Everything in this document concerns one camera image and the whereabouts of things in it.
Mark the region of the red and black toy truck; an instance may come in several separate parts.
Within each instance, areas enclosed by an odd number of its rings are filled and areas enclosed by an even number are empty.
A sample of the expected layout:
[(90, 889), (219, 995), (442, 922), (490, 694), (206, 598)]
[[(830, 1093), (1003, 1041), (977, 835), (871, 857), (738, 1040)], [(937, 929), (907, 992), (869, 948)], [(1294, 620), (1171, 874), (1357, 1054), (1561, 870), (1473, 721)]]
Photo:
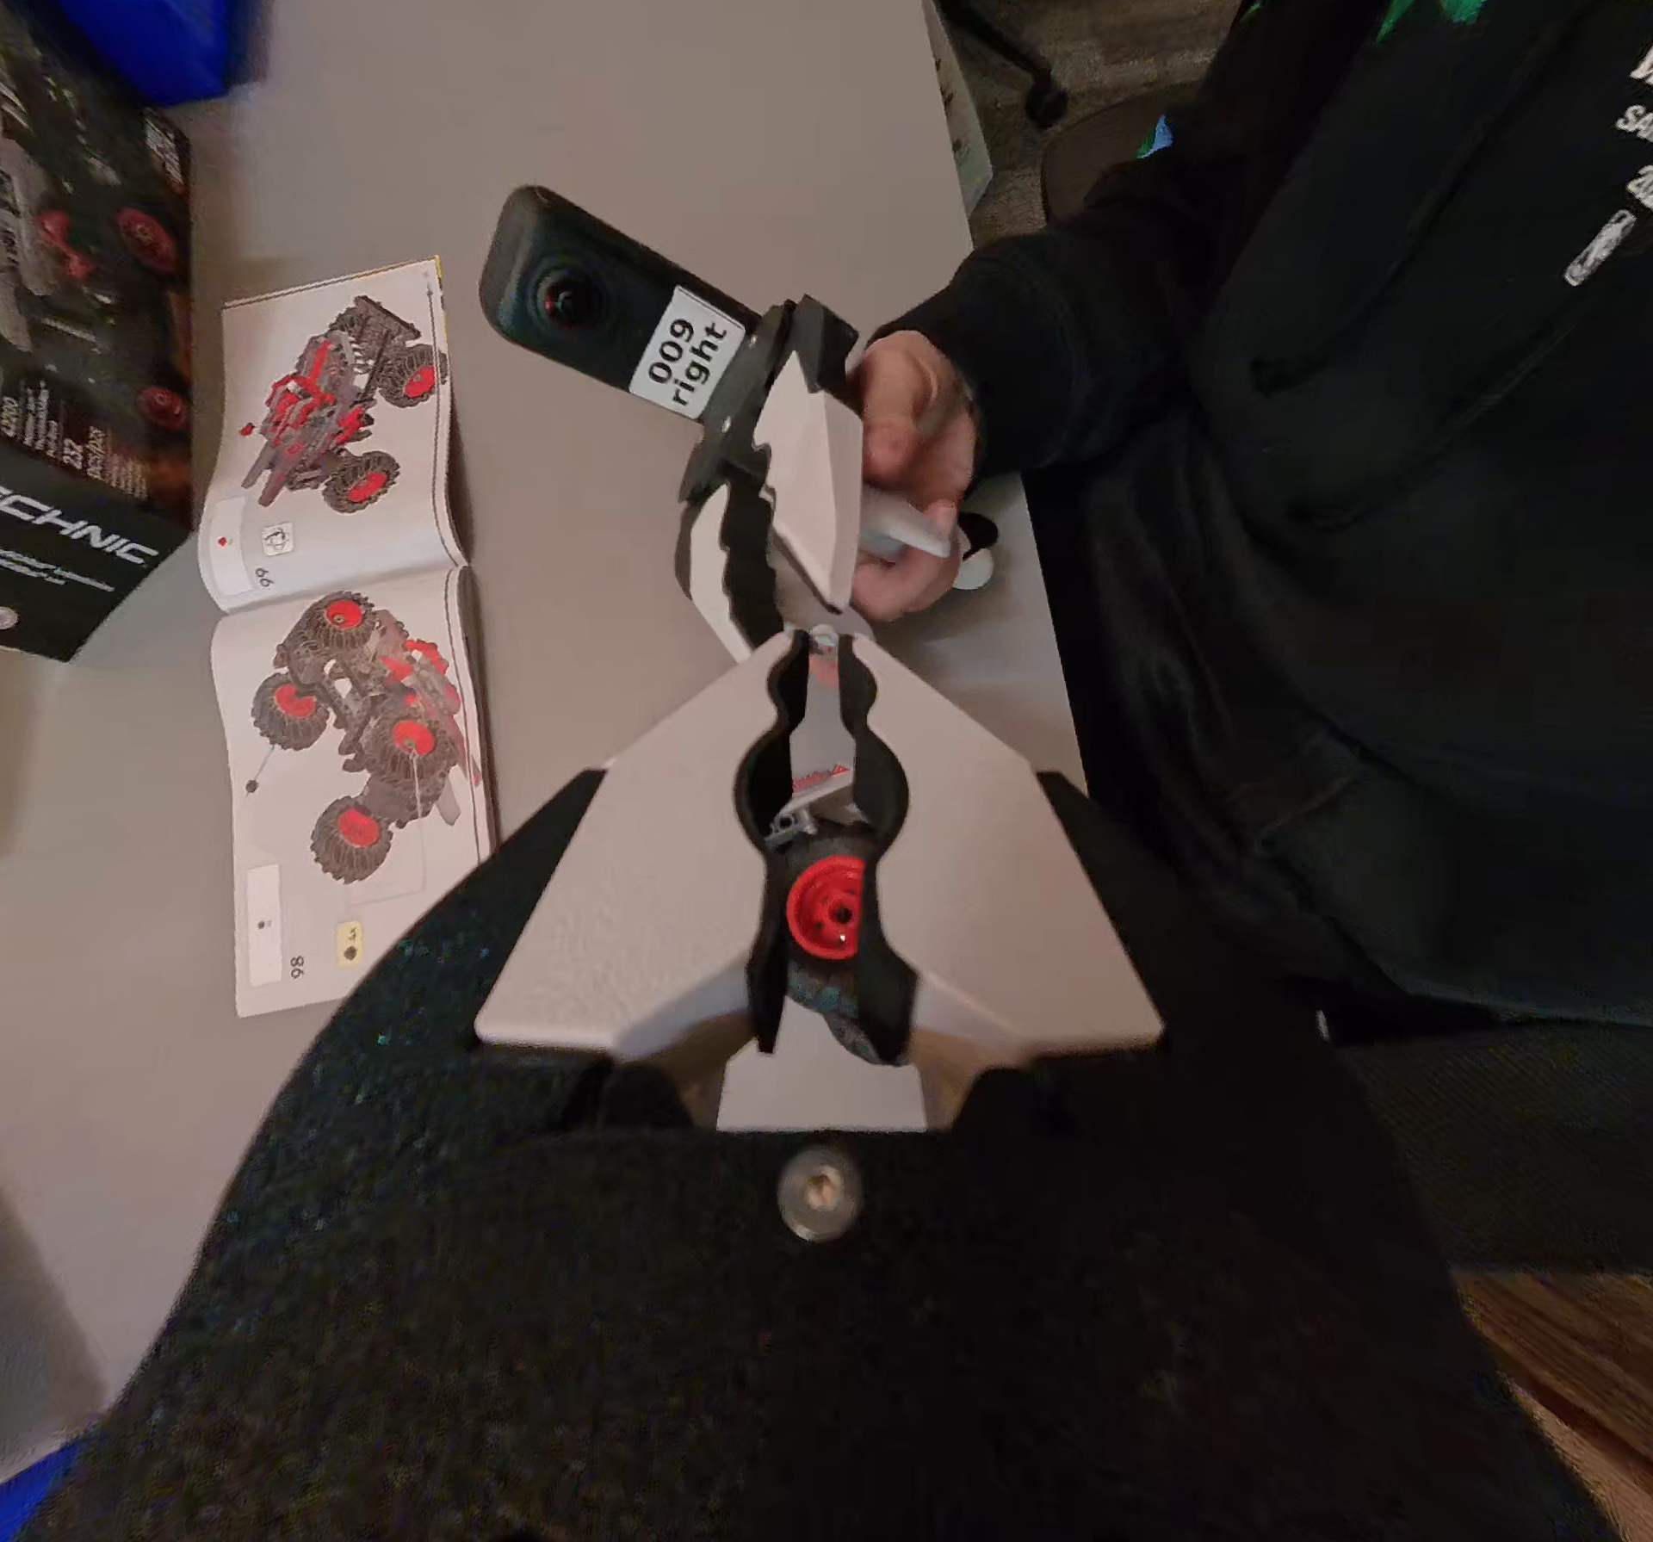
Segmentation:
[(736, 762), (736, 822), (762, 859), (755, 942), (744, 977), (755, 1043), (775, 1049), (795, 971), (817, 970), (850, 992), (834, 1016), (860, 1032), (860, 1056), (893, 1065), (906, 1056), (919, 975), (889, 942), (878, 874), (911, 793), (895, 751), (871, 729), (876, 681), (852, 642), (838, 648), (839, 712), (852, 740), (850, 787), (860, 821), (845, 832), (773, 839), (792, 798), (790, 741), (808, 699), (810, 637), (786, 627), (753, 653), (758, 668), (757, 738)]

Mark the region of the person's right hand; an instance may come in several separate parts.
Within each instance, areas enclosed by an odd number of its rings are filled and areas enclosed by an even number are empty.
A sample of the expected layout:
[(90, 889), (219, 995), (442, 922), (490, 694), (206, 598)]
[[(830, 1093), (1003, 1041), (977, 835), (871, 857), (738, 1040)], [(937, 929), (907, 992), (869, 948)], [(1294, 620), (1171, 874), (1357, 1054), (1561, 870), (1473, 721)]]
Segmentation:
[(946, 539), (941, 556), (907, 546), (896, 561), (860, 561), (854, 607), (869, 622), (898, 622), (941, 600), (961, 567), (955, 526), (976, 475), (977, 418), (957, 368), (920, 333), (873, 340), (854, 383), (865, 480), (904, 499)]

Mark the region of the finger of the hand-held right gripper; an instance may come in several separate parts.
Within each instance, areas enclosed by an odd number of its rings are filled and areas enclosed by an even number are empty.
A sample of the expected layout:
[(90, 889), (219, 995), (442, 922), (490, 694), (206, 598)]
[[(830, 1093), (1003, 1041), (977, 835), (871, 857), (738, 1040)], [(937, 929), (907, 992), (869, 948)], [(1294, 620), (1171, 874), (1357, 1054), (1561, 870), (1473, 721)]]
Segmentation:
[(784, 631), (771, 530), (773, 508), (757, 488), (716, 488), (681, 517), (677, 583), (736, 662)]
[(810, 381), (795, 348), (755, 419), (755, 447), (768, 456), (762, 493), (773, 539), (819, 602), (849, 609), (861, 519), (860, 418)]

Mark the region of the black toy set box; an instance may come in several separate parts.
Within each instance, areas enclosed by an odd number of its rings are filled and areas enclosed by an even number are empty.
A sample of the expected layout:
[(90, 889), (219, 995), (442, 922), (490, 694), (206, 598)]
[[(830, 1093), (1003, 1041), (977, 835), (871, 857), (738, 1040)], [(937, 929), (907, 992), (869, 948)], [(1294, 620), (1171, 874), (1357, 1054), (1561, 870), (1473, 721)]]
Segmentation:
[(193, 524), (191, 154), (2, 0), (4, 648), (72, 660)]

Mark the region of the grey desk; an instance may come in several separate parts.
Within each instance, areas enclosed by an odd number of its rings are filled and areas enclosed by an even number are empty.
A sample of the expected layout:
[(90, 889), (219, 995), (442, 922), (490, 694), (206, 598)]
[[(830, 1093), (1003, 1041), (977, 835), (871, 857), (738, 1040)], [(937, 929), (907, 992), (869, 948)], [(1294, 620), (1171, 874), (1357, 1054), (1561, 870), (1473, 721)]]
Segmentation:
[[(869, 331), (970, 250), (920, 0), (263, 0), (180, 114), (201, 451), (221, 302), (438, 256), (497, 826), (729, 668), (676, 585), (694, 434), (479, 302), (539, 184), (753, 305)], [(4, 653), (4, 1474), (96, 1417), (328, 1005), (236, 1012), (217, 607), (180, 548), (66, 664)]]

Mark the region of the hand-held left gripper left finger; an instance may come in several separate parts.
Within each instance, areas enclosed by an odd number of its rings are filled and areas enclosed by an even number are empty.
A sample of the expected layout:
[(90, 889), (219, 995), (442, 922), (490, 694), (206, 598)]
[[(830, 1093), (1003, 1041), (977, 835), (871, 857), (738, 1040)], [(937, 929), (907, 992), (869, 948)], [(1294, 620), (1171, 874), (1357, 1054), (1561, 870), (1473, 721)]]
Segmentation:
[(480, 1006), (486, 1047), (650, 1065), (694, 1126), (716, 1126), (725, 1067), (755, 1036), (790, 734), (784, 631), (609, 762)]

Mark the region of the person in black hoodie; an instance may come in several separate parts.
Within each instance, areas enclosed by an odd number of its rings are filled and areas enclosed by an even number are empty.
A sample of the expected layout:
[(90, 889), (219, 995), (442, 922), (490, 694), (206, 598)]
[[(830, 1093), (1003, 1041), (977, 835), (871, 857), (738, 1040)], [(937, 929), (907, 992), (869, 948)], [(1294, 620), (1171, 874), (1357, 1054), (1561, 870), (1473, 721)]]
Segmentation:
[(1152, 837), (1311, 973), (1649, 1027), (1649, 0), (1244, 0), (1036, 252)]

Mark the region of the person's right forearm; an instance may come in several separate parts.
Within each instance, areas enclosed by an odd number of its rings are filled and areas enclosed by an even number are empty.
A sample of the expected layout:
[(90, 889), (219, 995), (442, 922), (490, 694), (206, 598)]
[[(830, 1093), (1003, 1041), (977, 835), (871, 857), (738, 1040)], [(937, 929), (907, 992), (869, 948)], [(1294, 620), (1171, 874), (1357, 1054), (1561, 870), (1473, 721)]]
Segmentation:
[(919, 335), (959, 375), (974, 478), (1092, 462), (1174, 392), (1233, 230), (1230, 193), (1156, 153), (1075, 215), (974, 252), (882, 335)]

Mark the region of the toy truck instruction booklet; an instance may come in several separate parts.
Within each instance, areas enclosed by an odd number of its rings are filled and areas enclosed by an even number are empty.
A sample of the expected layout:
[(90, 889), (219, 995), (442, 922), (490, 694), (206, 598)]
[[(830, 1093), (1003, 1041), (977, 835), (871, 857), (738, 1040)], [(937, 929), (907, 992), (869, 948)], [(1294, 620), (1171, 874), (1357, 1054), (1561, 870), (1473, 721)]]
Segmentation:
[(493, 850), (436, 257), (226, 303), (199, 563), (239, 1017), (335, 1003)]

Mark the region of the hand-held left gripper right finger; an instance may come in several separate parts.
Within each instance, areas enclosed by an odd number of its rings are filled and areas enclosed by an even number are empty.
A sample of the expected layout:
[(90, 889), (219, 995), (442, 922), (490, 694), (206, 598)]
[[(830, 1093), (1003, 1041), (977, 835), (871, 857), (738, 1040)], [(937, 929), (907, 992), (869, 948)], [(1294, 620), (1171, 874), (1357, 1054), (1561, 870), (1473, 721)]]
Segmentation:
[(1027, 760), (871, 638), (841, 642), (839, 697), (880, 830), (860, 1014), (902, 1038), (926, 1126), (983, 1073), (1156, 1045), (1160, 1010)]

